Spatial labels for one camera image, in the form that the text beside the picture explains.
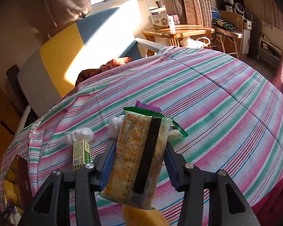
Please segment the green-edged cracker packet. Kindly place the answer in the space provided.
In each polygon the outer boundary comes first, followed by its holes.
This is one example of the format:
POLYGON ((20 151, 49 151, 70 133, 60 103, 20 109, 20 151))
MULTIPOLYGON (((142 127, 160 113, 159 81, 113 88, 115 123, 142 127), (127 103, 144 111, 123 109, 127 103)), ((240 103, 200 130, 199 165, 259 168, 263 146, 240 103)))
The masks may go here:
POLYGON ((187 137, 171 117, 125 107, 108 184, 101 197, 148 210, 155 195, 167 142, 187 137))

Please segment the purple snack packet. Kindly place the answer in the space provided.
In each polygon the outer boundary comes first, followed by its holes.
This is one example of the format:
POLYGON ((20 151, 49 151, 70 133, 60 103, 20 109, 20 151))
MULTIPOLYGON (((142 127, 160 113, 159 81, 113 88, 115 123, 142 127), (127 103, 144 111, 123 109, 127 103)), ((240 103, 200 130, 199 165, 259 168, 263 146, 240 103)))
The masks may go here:
POLYGON ((139 100, 136 101, 135 107, 142 108, 142 109, 147 109, 147 110, 154 111, 154 112, 157 112, 157 113, 161 112, 161 108, 156 107, 156 106, 152 106, 150 104, 144 104, 144 103, 142 103, 139 100))

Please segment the gold storage box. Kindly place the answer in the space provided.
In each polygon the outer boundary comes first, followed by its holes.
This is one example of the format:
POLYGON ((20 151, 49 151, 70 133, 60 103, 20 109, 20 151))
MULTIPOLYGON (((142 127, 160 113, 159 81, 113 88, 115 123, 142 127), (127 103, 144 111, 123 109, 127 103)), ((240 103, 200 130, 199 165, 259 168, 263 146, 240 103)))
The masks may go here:
POLYGON ((12 204, 21 215, 32 202, 27 160, 16 155, 4 178, 4 201, 12 204))

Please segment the small green box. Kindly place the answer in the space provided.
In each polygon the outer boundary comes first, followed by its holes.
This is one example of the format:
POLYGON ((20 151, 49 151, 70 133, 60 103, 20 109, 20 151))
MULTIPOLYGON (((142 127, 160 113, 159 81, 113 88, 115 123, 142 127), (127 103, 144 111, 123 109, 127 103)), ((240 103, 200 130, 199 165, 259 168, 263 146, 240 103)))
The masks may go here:
POLYGON ((73 143, 72 167, 73 170, 79 169, 90 163, 90 145, 85 139, 73 143))

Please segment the yellow sponge bottom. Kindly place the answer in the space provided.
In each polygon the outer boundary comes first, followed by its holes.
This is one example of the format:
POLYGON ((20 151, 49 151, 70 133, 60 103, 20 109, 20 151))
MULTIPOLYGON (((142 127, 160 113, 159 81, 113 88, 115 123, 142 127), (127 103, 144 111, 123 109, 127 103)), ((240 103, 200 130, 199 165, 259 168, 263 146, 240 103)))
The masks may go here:
POLYGON ((126 225, 170 225, 160 211, 156 209, 142 210, 122 205, 122 218, 126 225))

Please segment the white plastic ball left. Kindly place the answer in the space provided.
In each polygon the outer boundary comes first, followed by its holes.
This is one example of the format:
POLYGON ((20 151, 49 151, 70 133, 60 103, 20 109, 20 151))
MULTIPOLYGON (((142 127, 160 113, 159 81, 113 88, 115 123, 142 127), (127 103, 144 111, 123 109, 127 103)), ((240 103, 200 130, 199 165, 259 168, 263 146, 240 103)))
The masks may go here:
POLYGON ((75 129, 71 132, 66 132, 64 140, 67 145, 72 145, 74 142, 81 139, 84 139, 87 142, 93 141, 94 136, 94 132, 90 128, 84 127, 81 129, 75 129))

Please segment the white plastic ball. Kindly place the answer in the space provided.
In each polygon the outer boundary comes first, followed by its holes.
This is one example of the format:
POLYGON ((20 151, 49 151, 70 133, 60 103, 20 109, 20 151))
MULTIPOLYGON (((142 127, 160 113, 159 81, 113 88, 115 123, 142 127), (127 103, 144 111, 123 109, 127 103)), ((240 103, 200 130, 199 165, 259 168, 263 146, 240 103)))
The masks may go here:
POLYGON ((108 123, 108 137, 118 139, 125 115, 114 116, 108 123))
POLYGON ((66 132, 64 140, 67 145, 72 145, 74 142, 81 139, 84 139, 87 142, 93 141, 94 136, 94 132, 90 128, 84 127, 81 129, 75 129, 71 132, 66 132))

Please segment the striped pink green bedspread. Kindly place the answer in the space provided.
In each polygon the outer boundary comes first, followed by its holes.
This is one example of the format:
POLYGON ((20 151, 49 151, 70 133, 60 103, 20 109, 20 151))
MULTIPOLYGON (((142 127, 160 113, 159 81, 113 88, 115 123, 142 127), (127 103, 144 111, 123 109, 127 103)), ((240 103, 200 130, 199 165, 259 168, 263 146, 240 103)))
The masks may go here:
POLYGON ((72 169, 65 133, 88 127, 91 156, 109 141, 108 123, 136 102, 159 107, 188 134, 174 150, 202 170, 225 170, 250 205, 283 178, 283 94, 244 62, 214 50, 166 47, 157 55, 85 80, 7 148, 4 179, 14 157, 28 162, 32 192, 56 168, 72 169))

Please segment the white plastic ball right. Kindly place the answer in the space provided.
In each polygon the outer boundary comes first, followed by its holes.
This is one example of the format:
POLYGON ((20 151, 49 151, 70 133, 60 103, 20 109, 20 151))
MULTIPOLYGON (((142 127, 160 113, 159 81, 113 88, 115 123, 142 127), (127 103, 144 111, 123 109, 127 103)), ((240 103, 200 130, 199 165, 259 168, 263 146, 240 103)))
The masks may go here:
POLYGON ((108 123, 108 137, 118 139, 125 115, 114 116, 108 123))

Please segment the grey yellow blue headboard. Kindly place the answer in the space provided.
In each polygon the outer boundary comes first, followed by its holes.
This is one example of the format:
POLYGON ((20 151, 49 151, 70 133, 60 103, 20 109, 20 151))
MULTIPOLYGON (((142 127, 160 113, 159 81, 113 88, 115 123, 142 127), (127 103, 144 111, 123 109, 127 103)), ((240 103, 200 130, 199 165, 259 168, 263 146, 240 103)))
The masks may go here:
POLYGON ((134 26, 138 2, 92 14, 68 26, 42 45, 21 66, 20 87, 38 117, 73 90, 82 70, 99 68, 114 58, 140 59, 134 26))

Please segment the black rolled mat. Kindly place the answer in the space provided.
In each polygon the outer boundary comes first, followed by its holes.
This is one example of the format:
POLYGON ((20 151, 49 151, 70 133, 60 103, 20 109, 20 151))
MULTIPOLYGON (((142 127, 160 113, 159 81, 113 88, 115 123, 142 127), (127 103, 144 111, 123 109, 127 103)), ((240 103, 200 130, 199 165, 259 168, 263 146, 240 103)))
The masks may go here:
POLYGON ((12 90, 21 106, 21 108, 23 110, 25 110, 27 108, 27 106, 29 105, 21 87, 18 81, 18 73, 19 73, 20 69, 18 68, 17 64, 11 66, 7 71, 6 71, 6 75, 7 75, 7 79, 9 84, 12 87, 12 90))

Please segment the brown pillow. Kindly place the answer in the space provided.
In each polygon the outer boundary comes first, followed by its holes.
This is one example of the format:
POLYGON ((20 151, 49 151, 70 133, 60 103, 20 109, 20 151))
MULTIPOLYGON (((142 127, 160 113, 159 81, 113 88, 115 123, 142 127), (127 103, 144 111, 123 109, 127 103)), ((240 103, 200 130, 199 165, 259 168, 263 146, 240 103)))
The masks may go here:
POLYGON ((125 65, 132 61, 133 59, 129 57, 115 58, 115 59, 108 61, 106 64, 101 65, 99 68, 82 70, 78 74, 77 80, 75 82, 75 86, 91 78, 92 76, 98 75, 99 73, 108 71, 118 66, 125 65))

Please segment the wooden side table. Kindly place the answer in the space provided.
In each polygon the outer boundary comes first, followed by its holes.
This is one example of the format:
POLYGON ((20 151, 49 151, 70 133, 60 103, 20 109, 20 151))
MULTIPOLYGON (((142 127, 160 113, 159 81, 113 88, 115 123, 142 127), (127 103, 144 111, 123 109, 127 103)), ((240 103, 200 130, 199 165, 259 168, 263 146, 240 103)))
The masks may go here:
POLYGON ((203 27, 194 24, 179 24, 175 26, 175 29, 146 29, 142 31, 145 38, 151 42, 156 42, 155 37, 167 38, 170 45, 179 47, 180 42, 185 37, 190 36, 209 36, 215 33, 215 30, 211 27, 203 27))

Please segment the white product carton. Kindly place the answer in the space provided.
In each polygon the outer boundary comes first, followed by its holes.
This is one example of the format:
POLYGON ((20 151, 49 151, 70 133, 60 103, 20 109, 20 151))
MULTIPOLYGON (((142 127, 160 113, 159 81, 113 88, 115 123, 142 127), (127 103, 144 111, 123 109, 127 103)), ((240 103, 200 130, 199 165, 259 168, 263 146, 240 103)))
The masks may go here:
POLYGON ((164 6, 149 8, 151 21, 155 30, 169 28, 169 20, 166 8, 164 6))

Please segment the striped curtain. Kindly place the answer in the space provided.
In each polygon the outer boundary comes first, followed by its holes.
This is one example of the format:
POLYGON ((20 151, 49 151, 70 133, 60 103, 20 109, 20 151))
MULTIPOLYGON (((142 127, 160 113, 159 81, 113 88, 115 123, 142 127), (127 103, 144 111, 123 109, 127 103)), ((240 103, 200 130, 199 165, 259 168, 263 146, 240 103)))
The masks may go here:
POLYGON ((212 27, 211 0, 172 0, 181 24, 212 27))

